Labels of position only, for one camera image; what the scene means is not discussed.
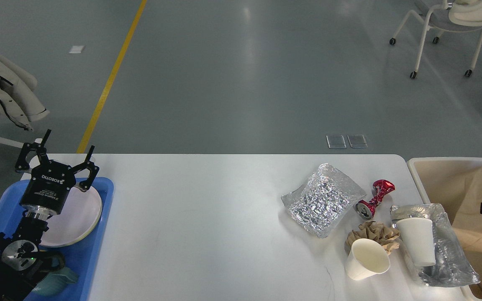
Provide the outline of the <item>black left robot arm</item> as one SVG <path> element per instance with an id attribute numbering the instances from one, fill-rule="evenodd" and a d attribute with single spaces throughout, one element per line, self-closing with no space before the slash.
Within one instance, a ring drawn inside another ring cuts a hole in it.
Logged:
<path id="1" fill-rule="evenodd" d="M 48 230 L 48 219 L 62 212 L 73 187 L 86 192 L 92 186 L 99 168 L 91 161 L 94 146 L 84 162 L 70 166 L 49 159 L 45 143 L 25 143 L 15 164 L 17 173 L 30 173 L 31 179 L 19 202 L 23 216 L 12 237 L 0 233 L 0 301 L 22 301 L 49 273 L 65 267 L 59 251 L 42 251 L 42 235 Z"/>

